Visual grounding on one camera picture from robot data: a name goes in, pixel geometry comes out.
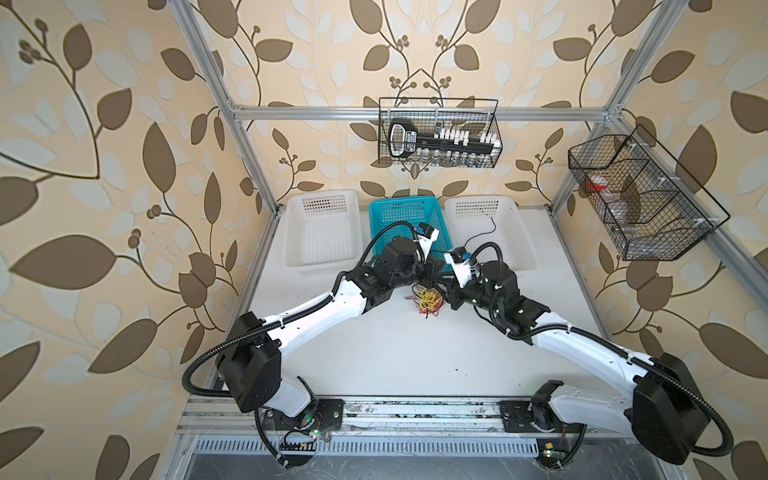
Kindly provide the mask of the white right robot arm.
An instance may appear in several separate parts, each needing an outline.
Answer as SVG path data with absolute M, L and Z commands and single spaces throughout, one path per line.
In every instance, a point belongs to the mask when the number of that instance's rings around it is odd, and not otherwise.
M 717 458 L 732 453 L 730 427 L 703 398 L 679 358 L 626 349 L 573 325 L 523 296 L 503 259 L 479 262 L 486 250 L 501 251 L 486 242 L 473 253 L 457 248 L 445 254 L 452 269 L 446 288 L 452 308 L 473 306 L 506 338 L 554 353 L 612 389 L 588 391 L 549 380 L 533 394 L 527 411 L 515 415 L 516 421 L 527 421 L 541 432 L 577 425 L 631 435 L 657 458 L 675 465 L 691 454 Z

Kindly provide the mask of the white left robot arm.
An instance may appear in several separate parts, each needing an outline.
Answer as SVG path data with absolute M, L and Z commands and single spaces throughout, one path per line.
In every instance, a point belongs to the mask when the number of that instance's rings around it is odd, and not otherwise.
M 312 416 L 316 400 L 300 378 L 282 372 L 282 360 L 336 325 L 390 300 L 401 287 L 442 268 L 429 257 L 441 231 L 425 223 L 394 222 L 374 236 L 356 265 L 337 274 L 331 290 L 285 312 L 241 315 L 227 339 L 193 360 L 182 375 L 190 394 L 232 398 L 243 413 L 277 410 L 292 420 Z

